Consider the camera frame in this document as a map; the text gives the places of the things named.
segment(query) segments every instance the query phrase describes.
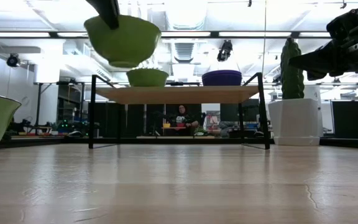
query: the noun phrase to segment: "white pot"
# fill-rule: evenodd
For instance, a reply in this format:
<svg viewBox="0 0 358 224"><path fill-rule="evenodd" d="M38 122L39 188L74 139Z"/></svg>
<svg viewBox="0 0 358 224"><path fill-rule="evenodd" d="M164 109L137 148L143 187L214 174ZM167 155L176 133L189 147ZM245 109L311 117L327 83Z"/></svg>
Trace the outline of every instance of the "white pot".
<svg viewBox="0 0 358 224"><path fill-rule="evenodd" d="M268 105L274 143L283 146L318 146L318 102L282 100Z"/></svg>

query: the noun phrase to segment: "cactus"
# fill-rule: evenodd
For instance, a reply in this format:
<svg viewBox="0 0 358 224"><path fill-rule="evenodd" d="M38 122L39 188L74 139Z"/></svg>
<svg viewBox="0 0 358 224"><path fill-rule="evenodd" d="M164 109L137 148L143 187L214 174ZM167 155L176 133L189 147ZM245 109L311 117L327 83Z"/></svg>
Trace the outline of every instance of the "cactus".
<svg viewBox="0 0 358 224"><path fill-rule="evenodd" d="M283 100L303 98L303 71L289 66L290 58L301 55L298 44L292 37L289 37L283 47L281 54L281 83L283 91Z"/></svg>

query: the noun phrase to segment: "person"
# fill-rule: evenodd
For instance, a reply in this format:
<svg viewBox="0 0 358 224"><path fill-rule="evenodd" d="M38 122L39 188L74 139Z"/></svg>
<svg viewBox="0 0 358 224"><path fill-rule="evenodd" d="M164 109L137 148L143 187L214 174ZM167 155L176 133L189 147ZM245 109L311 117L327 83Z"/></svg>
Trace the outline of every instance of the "person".
<svg viewBox="0 0 358 224"><path fill-rule="evenodd" d="M185 123L186 129L177 130L177 134L181 136L191 136L191 130L198 127L198 121L187 113L185 105L178 107L178 114L175 119L176 123Z"/></svg>

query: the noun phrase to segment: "wood grain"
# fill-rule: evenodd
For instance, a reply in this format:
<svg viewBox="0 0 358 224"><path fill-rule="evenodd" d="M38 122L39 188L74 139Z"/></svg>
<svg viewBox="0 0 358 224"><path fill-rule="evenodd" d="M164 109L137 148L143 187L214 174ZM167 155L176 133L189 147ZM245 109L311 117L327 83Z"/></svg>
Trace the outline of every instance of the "wood grain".
<svg viewBox="0 0 358 224"><path fill-rule="evenodd" d="M123 105L177 103L242 103L257 86L98 88L97 94Z"/></svg>
<svg viewBox="0 0 358 224"><path fill-rule="evenodd" d="M358 149L0 150L0 224L358 223Z"/></svg>

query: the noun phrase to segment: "desk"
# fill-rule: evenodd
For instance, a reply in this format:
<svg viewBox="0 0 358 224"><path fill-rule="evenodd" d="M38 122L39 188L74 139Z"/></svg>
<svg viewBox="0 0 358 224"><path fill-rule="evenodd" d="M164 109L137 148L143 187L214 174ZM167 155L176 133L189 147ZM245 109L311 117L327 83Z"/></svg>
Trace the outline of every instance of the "desk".
<svg viewBox="0 0 358 224"><path fill-rule="evenodd" d="M248 84L257 78L258 86ZM97 88L97 79L109 85L107 88ZM197 87L129 87L115 88L112 83L98 75L92 75L91 102L89 103L89 148L94 144L94 104L96 94L122 105L147 105L147 104L180 104L180 103L237 103L239 107L241 139L244 143L244 122L242 117L242 102L251 96L259 94L260 98L260 120L264 130L265 149L270 149L269 132L267 126L263 75L256 73L242 86L197 86ZM121 109L118 109L118 117L121 117ZM120 143L121 122L118 122L117 143Z"/></svg>

